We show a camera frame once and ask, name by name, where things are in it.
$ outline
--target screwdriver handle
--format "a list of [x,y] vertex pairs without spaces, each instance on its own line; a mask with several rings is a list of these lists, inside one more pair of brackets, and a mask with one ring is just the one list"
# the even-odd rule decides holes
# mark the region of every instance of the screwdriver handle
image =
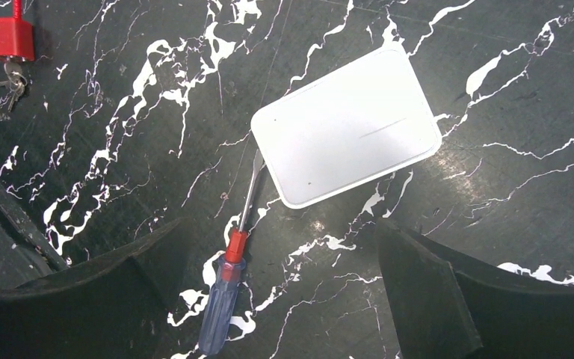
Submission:
[[210,296],[199,334],[199,350],[205,355],[216,355],[226,342],[229,321],[238,294],[238,281],[245,268],[245,260],[231,263],[221,255],[217,260],[217,281]]

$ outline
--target red padlock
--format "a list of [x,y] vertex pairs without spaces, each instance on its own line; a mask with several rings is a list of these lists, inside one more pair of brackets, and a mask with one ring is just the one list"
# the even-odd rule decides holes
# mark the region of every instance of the red padlock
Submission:
[[32,27],[29,22],[21,19],[21,12],[21,0],[14,0],[14,15],[0,17],[0,58],[34,60]]

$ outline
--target marble table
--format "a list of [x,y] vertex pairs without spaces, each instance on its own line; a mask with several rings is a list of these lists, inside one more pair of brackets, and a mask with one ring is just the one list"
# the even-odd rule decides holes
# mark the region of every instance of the marble table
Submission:
[[72,265],[195,218],[156,358],[200,356],[253,113],[392,41],[440,151],[302,210],[265,174],[223,358],[400,356],[371,236],[381,217],[574,286],[574,1],[24,0],[24,11],[38,59],[12,113],[0,88],[7,191]]

